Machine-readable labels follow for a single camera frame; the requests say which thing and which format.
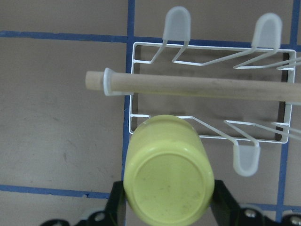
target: blue grid line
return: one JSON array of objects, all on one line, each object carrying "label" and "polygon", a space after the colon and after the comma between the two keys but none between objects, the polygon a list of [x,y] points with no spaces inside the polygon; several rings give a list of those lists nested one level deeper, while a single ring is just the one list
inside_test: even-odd
[{"label": "blue grid line", "polygon": [[283,206],[283,211],[292,210],[294,213],[301,213],[301,206]]},{"label": "blue grid line", "polygon": [[72,41],[100,41],[126,43],[126,36],[97,35],[97,34],[71,34],[71,33],[49,33],[49,32],[16,32],[1,31],[2,38],[31,38],[49,40],[72,40]]},{"label": "blue grid line", "polygon": [[297,45],[299,13],[300,13],[300,0],[294,0],[292,22],[291,22],[291,37],[290,37],[290,44],[294,46]]},{"label": "blue grid line", "polygon": [[[153,42],[153,43],[162,43],[162,38],[156,37],[134,37],[134,41],[140,42]],[[183,42],[179,41],[169,41],[171,44],[183,44]],[[223,46],[223,47],[235,47],[235,48],[250,48],[250,42],[242,42],[242,41],[218,41],[218,40],[197,40],[191,39],[189,42],[190,45],[195,46]],[[299,46],[298,50],[296,49],[296,45],[291,44],[281,44],[281,49],[294,49],[296,51],[301,52],[301,46]]]},{"label": "blue grid line", "polygon": [[276,221],[278,222],[280,222],[282,219],[282,213],[284,207],[288,147],[289,147],[289,141],[286,144],[283,144],[281,149],[278,194],[277,194],[277,211],[276,211]]},{"label": "blue grid line", "polygon": [[[128,28],[128,34],[129,33],[132,35],[122,36],[122,35],[100,35],[100,34],[0,31],[0,38],[31,38],[31,39],[45,39],[45,40],[95,41],[95,42],[115,42],[115,43],[127,43],[127,44],[134,43],[136,41],[162,43],[162,38],[135,37],[134,29],[131,28],[131,26],[129,26],[129,28]],[[182,44],[182,42],[176,42],[176,41],[170,41],[168,43]],[[250,42],[241,42],[241,41],[192,39],[190,41],[190,45],[249,48],[251,46],[251,43]],[[281,48],[282,49],[294,49],[298,52],[301,52],[301,45],[296,45],[296,43],[295,44],[282,44]]]},{"label": "blue grid line", "polygon": [[[131,73],[132,67],[132,52],[134,43],[134,28],[135,28],[135,0],[128,0],[127,9],[127,54],[126,54],[126,73]],[[127,147],[130,139],[129,134],[129,96],[124,98],[124,121],[123,121],[123,146],[122,146],[122,172],[121,179],[123,180],[124,168],[126,164]]]},{"label": "blue grid line", "polygon": [[103,192],[74,191],[74,190],[12,186],[12,185],[0,185],[0,191],[30,193],[30,194],[51,194],[51,195],[69,196],[69,197],[87,197],[87,198],[94,198],[94,199],[108,199],[110,196],[110,193],[103,193]]}]

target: tiled floor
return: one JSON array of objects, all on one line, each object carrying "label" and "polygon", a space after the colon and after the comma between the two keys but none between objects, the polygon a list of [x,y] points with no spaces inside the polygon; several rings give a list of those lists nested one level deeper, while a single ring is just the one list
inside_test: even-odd
[{"label": "tiled floor", "polygon": [[[0,225],[39,226],[50,218],[75,224],[86,210],[104,207],[112,183],[122,177],[124,98],[86,90],[85,73],[105,67],[130,72],[133,42],[160,41],[171,7],[183,5],[191,12],[194,43],[233,47],[249,47],[257,18],[275,12],[283,20],[282,47],[301,51],[300,0],[0,2]],[[235,76],[227,63],[191,70],[164,62],[168,54],[139,72],[210,76],[216,70],[217,76]],[[256,72],[242,76],[258,79]],[[260,79],[278,81],[280,74],[268,70]],[[138,102],[141,112],[200,114],[213,124],[224,117],[272,121],[277,107],[186,97],[154,101],[148,95]],[[294,106],[293,127],[301,129],[300,118],[301,107]],[[258,172],[243,178],[233,169],[231,143],[202,141],[215,178],[239,202],[256,204],[277,220],[283,211],[301,212],[300,142],[262,144]],[[129,207],[127,225],[145,225]],[[208,209],[194,225],[217,224]]]}]

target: dowel end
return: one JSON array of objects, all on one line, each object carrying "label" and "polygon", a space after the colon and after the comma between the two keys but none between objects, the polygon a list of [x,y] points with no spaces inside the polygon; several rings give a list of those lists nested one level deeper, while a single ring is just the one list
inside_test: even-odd
[{"label": "dowel end", "polygon": [[87,71],[86,88],[90,90],[103,90],[103,74],[104,72]]}]

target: yellow plastic cup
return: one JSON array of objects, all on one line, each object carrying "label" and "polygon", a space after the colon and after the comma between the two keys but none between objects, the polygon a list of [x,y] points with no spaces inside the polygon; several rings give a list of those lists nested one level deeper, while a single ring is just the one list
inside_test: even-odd
[{"label": "yellow plastic cup", "polygon": [[214,176],[194,128],[172,115],[141,124],[131,137],[124,174],[127,200],[152,226],[187,226],[208,208]]}]

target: wooden rod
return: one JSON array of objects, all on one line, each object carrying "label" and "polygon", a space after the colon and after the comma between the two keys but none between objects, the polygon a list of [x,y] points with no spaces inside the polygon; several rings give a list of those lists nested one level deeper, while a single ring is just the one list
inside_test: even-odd
[{"label": "wooden rod", "polygon": [[[112,73],[110,80],[112,91],[301,102],[301,84],[295,83],[129,73]],[[86,85],[88,89],[103,90],[103,72],[87,72]]]}]

